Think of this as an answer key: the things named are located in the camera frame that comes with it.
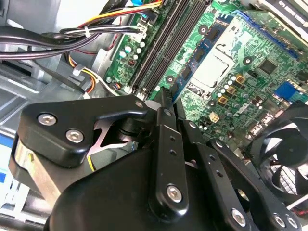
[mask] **ram slot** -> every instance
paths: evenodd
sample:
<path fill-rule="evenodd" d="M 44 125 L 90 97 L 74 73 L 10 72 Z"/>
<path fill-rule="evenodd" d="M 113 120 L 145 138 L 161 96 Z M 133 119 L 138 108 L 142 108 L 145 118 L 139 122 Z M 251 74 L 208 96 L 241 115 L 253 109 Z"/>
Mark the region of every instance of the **ram slot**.
<path fill-rule="evenodd" d="M 159 62 L 156 63 L 155 67 L 152 68 L 152 73 L 148 82 L 144 83 L 143 91 L 145 94 L 151 93 L 157 86 L 158 82 L 175 59 L 179 50 L 183 46 L 184 42 L 198 23 L 199 19 L 203 15 L 204 11 L 210 5 L 209 0 L 198 0 L 194 1 L 193 6 L 190 7 L 188 13 L 186 13 L 184 22 L 181 27 L 177 30 L 176 34 L 172 37 L 171 42 L 168 44 L 168 48 L 162 55 Z"/>
<path fill-rule="evenodd" d="M 172 34 L 172 32 L 174 32 L 179 19 L 185 13 L 189 3 L 190 0 L 179 0 L 175 1 L 173 4 L 163 25 L 151 43 L 151 48 L 147 56 L 144 58 L 129 82 L 129 85 L 132 87 L 133 91 L 136 91 L 139 88 L 140 83 L 148 73 L 152 63 L 159 56 L 162 47 L 164 47 L 166 39 L 170 36 L 170 34 Z"/>

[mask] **motherboard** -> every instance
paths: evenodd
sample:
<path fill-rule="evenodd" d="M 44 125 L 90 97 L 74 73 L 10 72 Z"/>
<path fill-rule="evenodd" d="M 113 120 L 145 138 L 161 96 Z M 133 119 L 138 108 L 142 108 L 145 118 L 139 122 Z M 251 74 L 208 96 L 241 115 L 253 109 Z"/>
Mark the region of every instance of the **motherboard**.
<path fill-rule="evenodd" d="M 205 140 L 245 148 L 308 101 L 308 44 L 271 12 L 238 0 L 169 0 L 153 12 L 132 19 L 144 33 L 124 36 L 105 80 L 142 100 L 170 89 Z"/>

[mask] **wire bundle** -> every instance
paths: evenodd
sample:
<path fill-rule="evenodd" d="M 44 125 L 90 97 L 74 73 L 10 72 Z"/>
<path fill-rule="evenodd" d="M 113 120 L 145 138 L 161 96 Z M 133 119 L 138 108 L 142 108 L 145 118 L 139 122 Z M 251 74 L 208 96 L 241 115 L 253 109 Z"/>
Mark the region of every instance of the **wire bundle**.
<path fill-rule="evenodd" d="M 138 26 L 122 26 L 122 25 L 104 25 L 106 19 L 121 17 L 124 15 L 145 13 L 151 8 L 158 7 L 162 4 L 162 0 L 157 0 L 153 3 L 144 4 L 141 6 L 131 6 L 112 9 L 104 12 L 96 17 L 91 18 L 77 28 L 62 29 L 59 33 L 44 33 L 37 34 L 25 29 L 0 26 L 0 44 L 15 44 L 28 46 L 28 50 L 24 52 L 0 52 L 0 60 L 33 60 L 48 58 L 59 54 L 66 53 L 66 59 L 72 67 L 76 67 L 76 63 L 70 55 L 71 51 L 79 51 L 88 54 L 95 54 L 93 52 L 80 51 L 79 48 L 86 46 L 94 41 L 102 33 L 118 34 L 140 33 L 141 30 Z M 38 47 L 40 50 L 33 50 L 33 47 Z M 103 79 L 88 68 L 84 68 L 82 72 L 88 74 L 91 78 L 92 85 L 85 91 L 75 83 L 67 80 L 65 77 L 55 73 L 36 61 L 34 63 L 44 70 L 46 73 L 55 77 L 60 82 L 80 91 L 82 94 L 87 95 L 92 92 L 96 84 L 100 82 L 105 89 L 107 89 L 114 96 L 118 96 Z"/>

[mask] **fan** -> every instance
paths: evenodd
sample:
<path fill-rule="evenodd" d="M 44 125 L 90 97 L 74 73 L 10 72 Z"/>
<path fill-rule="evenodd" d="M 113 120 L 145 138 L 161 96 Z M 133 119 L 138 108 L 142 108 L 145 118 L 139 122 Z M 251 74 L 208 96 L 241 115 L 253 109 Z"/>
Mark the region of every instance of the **fan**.
<path fill-rule="evenodd" d="M 263 182 L 286 205 L 308 194 L 308 106 L 292 104 L 247 152 Z M 297 208 L 307 210 L 308 202 Z"/>

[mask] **silver screw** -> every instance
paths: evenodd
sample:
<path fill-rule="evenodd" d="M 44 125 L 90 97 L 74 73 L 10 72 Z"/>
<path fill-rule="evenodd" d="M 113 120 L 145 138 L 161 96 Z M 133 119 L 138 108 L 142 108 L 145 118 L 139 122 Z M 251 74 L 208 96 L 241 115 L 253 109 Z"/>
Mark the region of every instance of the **silver screw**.
<path fill-rule="evenodd" d="M 294 228 L 298 228 L 298 225 L 296 224 L 296 222 L 288 216 L 288 222 L 294 227 Z"/>
<path fill-rule="evenodd" d="M 196 127 L 197 127 L 192 121 L 189 122 L 189 125 L 190 125 L 192 128 L 196 128 Z"/>
<path fill-rule="evenodd" d="M 42 125 L 51 126 L 57 122 L 57 119 L 51 114 L 41 114 L 38 116 L 38 121 Z"/>
<path fill-rule="evenodd" d="M 110 78 L 110 77 L 107 77 L 106 82 L 107 82 L 107 83 L 111 83 L 111 81 L 112 81 L 111 78 Z"/>
<path fill-rule="evenodd" d="M 231 210 L 231 214 L 232 214 L 233 219 L 236 221 L 236 223 L 238 223 L 242 227 L 246 226 L 246 220 L 243 214 L 239 210 L 233 208 Z"/>
<path fill-rule="evenodd" d="M 275 218 L 275 221 L 281 226 L 281 227 L 285 227 L 285 223 L 284 221 L 281 219 L 281 217 L 277 214 L 277 213 L 274 213 L 274 218 Z"/>
<path fill-rule="evenodd" d="M 167 195 L 175 203 L 180 203 L 182 200 L 181 191 L 174 185 L 170 185 L 167 187 Z"/>
<path fill-rule="evenodd" d="M 165 109 L 164 112 L 168 115 L 168 116 L 171 116 L 171 112 L 168 110 L 168 109 Z"/>
<path fill-rule="evenodd" d="M 135 104 L 136 104 L 138 107 L 143 108 L 143 104 L 142 104 L 141 102 L 136 101 Z"/>
<path fill-rule="evenodd" d="M 69 130 L 66 132 L 66 138 L 73 143 L 80 143 L 83 141 L 83 134 L 78 130 Z"/>
<path fill-rule="evenodd" d="M 222 144 L 221 144 L 219 141 L 216 141 L 216 145 L 217 145 L 219 148 L 222 148 Z"/>

